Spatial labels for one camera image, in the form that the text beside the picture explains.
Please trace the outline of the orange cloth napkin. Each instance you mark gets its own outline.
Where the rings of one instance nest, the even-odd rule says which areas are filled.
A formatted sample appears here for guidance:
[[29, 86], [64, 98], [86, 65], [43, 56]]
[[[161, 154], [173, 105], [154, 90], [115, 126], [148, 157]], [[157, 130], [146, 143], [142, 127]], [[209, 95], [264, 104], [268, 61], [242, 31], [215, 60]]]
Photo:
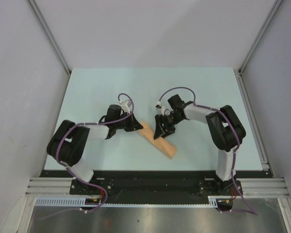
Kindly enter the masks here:
[[142, 121], [141, 125], [143, 128], [139, 130], [139, 134], [169, 159], [173, 159], [177, 148], [162, 137], [154, 139], [154, 131], [145, 121]]

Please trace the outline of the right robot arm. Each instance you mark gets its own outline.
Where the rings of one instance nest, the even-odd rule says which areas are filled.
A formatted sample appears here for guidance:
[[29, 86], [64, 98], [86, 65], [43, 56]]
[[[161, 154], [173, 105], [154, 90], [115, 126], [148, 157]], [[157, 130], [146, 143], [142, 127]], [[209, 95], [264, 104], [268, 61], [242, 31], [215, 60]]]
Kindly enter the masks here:
[[236, 151], [239, 149], [246, 131], [235, 111], [230, 105], [219, 109], [202, 106], [193, 101], [184, 102], [179, 95], [168, 99], [172, 109], [168, 114], [166, 108], [157, 102], [156, 108], [161, 113], [155, 115], [155, 132], [153, 139], [165, 138], [175, 133], [175, 125], [184, 120], [195, 120], [207, 124], [211, 138], [218, 148], [218, 165], [214, 190], [225, 195], [231, 190], [231, 181], [235, 181]]

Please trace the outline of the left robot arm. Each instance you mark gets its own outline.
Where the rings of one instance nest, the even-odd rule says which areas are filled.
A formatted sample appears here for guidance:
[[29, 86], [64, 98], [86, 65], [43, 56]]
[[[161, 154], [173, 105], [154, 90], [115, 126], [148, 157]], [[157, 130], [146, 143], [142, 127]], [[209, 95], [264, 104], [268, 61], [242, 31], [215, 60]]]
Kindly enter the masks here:
[[97, 190], [97, 181], [92, 179], [94, 172], [82, 159], [87, 140], [110, 139], [117, 130], [133, 132], [142, 128], [129, 107], [112, 104], [97, 123], [64, 120], [48, 143], [47, 154], [82, 180], [80, 187], [85, 193], [92, 194]]

